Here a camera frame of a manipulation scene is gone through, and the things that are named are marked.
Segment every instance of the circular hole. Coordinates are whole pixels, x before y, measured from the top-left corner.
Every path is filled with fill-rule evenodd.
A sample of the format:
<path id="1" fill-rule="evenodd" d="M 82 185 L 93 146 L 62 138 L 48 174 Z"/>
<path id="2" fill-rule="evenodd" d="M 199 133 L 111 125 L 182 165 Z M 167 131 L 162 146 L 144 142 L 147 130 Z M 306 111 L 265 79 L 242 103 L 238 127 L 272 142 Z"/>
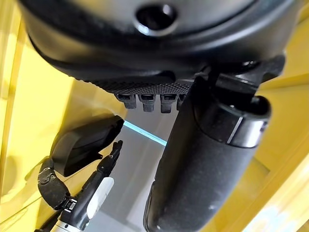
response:
<path id="1" fill-rule="evenodd" d="M 145 6 L 136 13 L 136 26 L 143 34 L 162 36 L 173 31 L 176 18 L 176 11 L 169 5 Z"/>

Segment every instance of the textured black surface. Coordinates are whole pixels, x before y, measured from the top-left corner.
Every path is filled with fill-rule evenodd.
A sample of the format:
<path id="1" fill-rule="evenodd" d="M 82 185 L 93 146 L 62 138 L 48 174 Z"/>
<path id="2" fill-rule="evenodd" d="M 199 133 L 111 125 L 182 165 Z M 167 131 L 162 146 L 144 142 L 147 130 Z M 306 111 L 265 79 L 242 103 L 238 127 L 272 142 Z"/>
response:
<path id="1" fill-rule="evenodd" d="M 113 94 L 186 94 L 190 89 L 190 85 L 179 82 L 154 84 L 91 81 L 91 83 Z"/>

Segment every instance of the black plastic housing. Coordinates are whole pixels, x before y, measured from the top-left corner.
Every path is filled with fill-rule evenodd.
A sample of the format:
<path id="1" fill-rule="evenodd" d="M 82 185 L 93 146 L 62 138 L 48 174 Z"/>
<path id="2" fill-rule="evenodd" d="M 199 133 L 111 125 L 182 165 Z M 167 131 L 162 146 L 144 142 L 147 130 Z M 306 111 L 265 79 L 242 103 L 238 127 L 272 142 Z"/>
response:
<path id="1" fill-rule="evenodd" d="M 54 169 L 63 176 L 69 176 L 101 159 L 99 151 L 113 142 L 123 123 L 121 117 L 114 116 L 59 134 L 51 150 Z"/>
<path id="2" fill-rule="evenodd" d="M 194 74 L 207 65 L 261 61 L 281 54 L 302 1 L 257 0 L 232 16 L 223 15 L 225 20 L 216 24 L 160 38 L 119 30 L 103 15 L 91 14 L 71 1 L 19 2 L 32 44 L 62 72 L 117 94 L 130 90 L 131 94 L 185 94 Z M 175 10 L 188 2 L 175 1 Z M 225 7 L 222 3 L 213 10 L 219 15 Z M 179 17 L 192 23 L 203 16 Z"/>

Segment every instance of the cyan light strip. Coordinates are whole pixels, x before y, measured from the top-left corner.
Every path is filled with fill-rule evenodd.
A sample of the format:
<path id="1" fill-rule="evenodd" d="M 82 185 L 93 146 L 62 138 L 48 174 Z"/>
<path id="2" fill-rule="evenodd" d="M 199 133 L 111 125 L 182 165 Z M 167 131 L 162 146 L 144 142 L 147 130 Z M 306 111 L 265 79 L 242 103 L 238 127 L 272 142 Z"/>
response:
<path id="1" fill-rule="evenodd" d="M 163 140 L 163 139 L 161 139 L 161 138 L 159 138 L 159 137 L 157 137 L 157 136 L 155 136 L 155 135 L 153 135 L 153 134 L 143 130 L 142 128 L 140 128 L 138 126 L 135 126 L 134 124 L 132 124 L 132 123 L 130 123 L 128 121 L 125 121 L 124 126 L 130 128 L 130 129 L 132 129 L 134 131 L 136 131 L 139 134 L 142 134 L 142 135 L 146 136 L 147 138 L 149 138 L 149 139 L 151 139 L 151 140 L 153 140 L 153 141 L 155 141 L 155 142 L 157 142 L 157 143 L 159 143 L 159 144 L 161 144 L 163 146 L 166 146 L 167 142 L 165 140 Z"/>

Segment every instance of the rubber grip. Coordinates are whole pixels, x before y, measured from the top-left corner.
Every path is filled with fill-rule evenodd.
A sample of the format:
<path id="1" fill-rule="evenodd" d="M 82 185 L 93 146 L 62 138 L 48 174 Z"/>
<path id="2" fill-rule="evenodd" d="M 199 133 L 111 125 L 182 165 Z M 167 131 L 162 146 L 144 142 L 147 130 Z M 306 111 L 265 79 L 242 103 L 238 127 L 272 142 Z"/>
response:
<path id="1" fill-rule="evenodd" d="M 146 230 L 200 230 L 224 204 L 255 150 L 206 135 L 187 98 L 157 168 L 144 214 Z"/>

